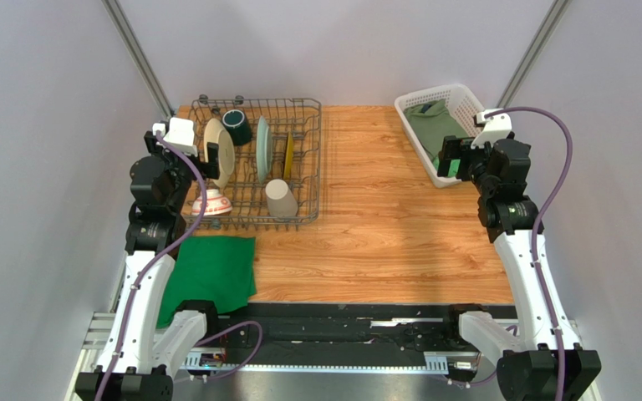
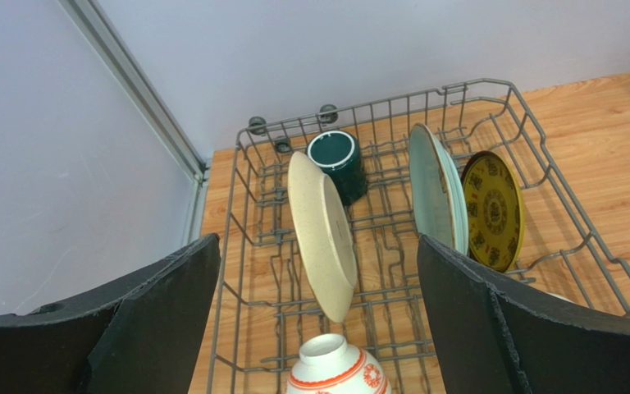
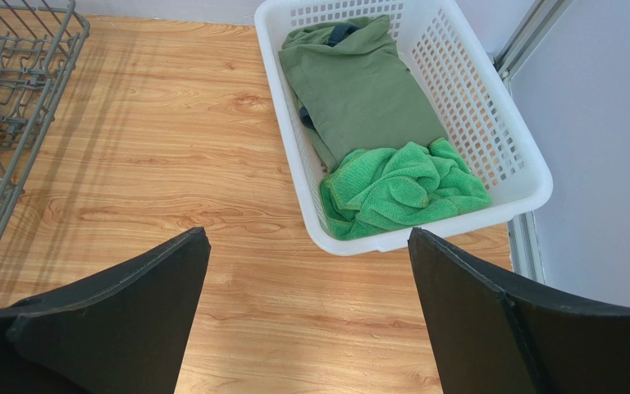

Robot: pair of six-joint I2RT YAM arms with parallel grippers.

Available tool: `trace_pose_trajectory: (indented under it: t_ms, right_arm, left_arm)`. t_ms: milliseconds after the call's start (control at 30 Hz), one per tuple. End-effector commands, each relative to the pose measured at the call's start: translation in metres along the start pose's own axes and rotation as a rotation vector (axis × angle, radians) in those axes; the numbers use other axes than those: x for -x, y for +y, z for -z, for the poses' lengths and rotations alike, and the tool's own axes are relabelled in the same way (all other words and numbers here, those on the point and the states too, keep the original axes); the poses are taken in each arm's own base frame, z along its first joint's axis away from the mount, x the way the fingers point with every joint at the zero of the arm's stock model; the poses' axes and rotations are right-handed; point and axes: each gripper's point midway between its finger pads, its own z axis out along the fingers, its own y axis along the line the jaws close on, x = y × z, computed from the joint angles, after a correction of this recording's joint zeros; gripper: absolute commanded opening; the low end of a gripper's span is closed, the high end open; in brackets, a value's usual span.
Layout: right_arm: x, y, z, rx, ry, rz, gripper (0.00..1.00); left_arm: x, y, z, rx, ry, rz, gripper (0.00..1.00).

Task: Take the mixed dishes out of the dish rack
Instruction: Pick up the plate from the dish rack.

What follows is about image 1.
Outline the cream bird plate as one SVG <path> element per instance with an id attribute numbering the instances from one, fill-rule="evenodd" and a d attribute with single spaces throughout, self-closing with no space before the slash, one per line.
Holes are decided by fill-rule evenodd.
<path id="1" fill-rule="evenodd" d="M 206 124 L 203 135 L 205 156 L 205 146 L 208 142 L 215 142 L 219 144 L 219 162 L 221 173 L 220 178 L 218 180 L 213 180 L 212 182 L 217 188 L 223 190 L 227 186 L 234 173 L 236 155 L 235 146 L 232 143 L 232 138 L 219 119 L 210 119 Z"/>

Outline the light blue flower plate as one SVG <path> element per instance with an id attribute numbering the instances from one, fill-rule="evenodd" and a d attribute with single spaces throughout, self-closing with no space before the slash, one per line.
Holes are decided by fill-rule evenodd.
<path id="1" fill-rule="evenodd" d="M 273 136 L 271 126 L 263 116 L 257 123 L 256 162 L 257 179 L 263 184 L 273 166 Z"/>

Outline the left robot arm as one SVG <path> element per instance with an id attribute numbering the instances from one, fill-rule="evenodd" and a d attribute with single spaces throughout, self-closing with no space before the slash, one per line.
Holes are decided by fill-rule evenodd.
<path id="1" fill-rule="evenodd" d="M 217 321 L 213 302 L 185 300 L 171 327 L 155 335 L 179 247 L 201 223 L 187 224 L 181 215 L 187 192 L 193 181 L 217 178 L 219 167 L 217 160 L 200 158 L 195 133 L 156 127 L 144 140 L 149 154 L 129 171 L 134 202 L 120 303 L 103 353 L 75 380 L 74 392 L 83 400 L 170 400 L 184 359 Z"/>

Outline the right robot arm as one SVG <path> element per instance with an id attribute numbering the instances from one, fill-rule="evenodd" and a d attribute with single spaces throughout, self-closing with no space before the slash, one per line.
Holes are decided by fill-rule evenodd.
<path id="1" fill-rule="evenodd" d="M 456 331 L 495 365 L 504 399 L 579 400 L 602 363 L 583 347 L 553 284 L 539 209 L 524 193 L 530 149 L 511 138 L 479 146 L 470 138 L 443 141 L 437 174 L 456 167 L 456 178 L 476 187 L 478 218 L 504 266 L 518 319 L 512 335 L 482 307 L 462 307 Z"/>

